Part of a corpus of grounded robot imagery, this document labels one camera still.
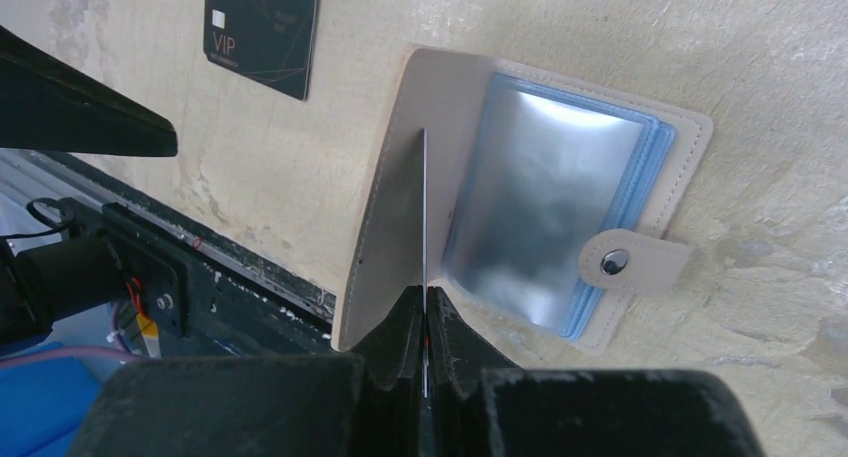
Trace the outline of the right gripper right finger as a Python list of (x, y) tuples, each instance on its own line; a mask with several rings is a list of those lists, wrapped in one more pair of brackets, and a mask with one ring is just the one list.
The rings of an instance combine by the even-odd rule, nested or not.
[(760, 456), (739, 400), (691, 369), (526, 369), (427, 295), (439, 456)]

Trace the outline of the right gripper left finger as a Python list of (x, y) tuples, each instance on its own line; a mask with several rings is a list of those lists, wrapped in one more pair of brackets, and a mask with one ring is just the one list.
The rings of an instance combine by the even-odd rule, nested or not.
[(144, 360), (118, 370), (73, 456), (406, 456), (417, 451), (422, 290), (343, 353)]

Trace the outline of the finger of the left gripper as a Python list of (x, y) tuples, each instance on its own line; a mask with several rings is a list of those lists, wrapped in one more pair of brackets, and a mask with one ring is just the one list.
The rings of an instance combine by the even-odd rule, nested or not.
[(1, 146), (174, 157), (165, 117), (1, 29)]

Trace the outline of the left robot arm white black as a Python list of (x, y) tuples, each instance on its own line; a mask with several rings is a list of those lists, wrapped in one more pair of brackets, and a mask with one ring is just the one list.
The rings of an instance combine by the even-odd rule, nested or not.
[[(8, 29), (1, 31), (1, 146), (38, 152), (173, 157), (173, 124)], [(108, 241), (80, 229), (68, 201), (26, 206), (54, 244), (15, 253), (1, 238), (1, 351), (43, 341), (55, 322), (139, 289)]]

